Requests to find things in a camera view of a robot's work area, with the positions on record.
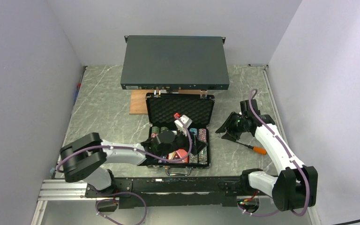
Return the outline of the black poker chip case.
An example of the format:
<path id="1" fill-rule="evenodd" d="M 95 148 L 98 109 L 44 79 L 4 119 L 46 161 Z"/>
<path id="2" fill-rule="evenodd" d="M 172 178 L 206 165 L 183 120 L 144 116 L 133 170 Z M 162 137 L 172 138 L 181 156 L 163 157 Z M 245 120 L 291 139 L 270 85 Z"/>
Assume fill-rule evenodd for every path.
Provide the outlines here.
<path id="1" fill-rule="evenodd" d="M 199 152 L 198 163 L 169 163 L 160 159 L 148 159 L 143 165 L 148 167 L 167 167 L 167 168 L 200 168 L 210 167 L 210 147 L 209 131 L 207 126 L 210 123 L 215 97 L 213 95 L 192 95 L 192 94 L 153 94 L 147 93 L 146 105 L 150 124 L 156 127 L 168 127 L 169 130 L 179 133 L 175 126 L 174 114 L 188 116 L 193 122 L 188 127 L 198 130 L 198 139 L 206 141 L 208 146 Z"/>

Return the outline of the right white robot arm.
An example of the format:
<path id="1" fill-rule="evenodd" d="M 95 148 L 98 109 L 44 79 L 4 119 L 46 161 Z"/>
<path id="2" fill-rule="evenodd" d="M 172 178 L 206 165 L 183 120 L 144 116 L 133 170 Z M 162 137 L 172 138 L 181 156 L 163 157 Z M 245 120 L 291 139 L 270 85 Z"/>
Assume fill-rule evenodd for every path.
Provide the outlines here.
<path id="1" fill-rule="evenodd" d="M 241 112 L 232 112 L 223 125 L 216 130 L 221 139 L 239 142 L 243 133 L 250 133 L 271 158 L 277 174 L 269 175 L 261 169 L 244 170 L 239 188 L 250 195 L 260 191 L 272 198 L 279 211 L 294 212 L 315 206 L 318 172 L 306 166 L 292 152 L 280 135 L 274 120 L 261 114 L 255 99 L 240 102 Z"/>

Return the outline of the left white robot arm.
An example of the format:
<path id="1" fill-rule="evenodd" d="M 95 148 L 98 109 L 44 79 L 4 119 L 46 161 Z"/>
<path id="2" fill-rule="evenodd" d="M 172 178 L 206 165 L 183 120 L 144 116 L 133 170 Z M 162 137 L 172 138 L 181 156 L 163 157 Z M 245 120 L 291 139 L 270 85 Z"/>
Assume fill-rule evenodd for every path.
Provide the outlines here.
<path id="1" fill-rule="evenodd" d="M 63 173 L 68 183 L 83 180 L 109 197 L 115 193 L 116 184 L 113 173 L 102 168 L 103 164 L 178 163 L 189 155 L 197 155 L 207 145 L 189 131 L 175 134 L 167 130 L 137 144 L 108 142 L 99 133 L 90 133 L 60 149 L 61 161 L 56 171 Z"/>

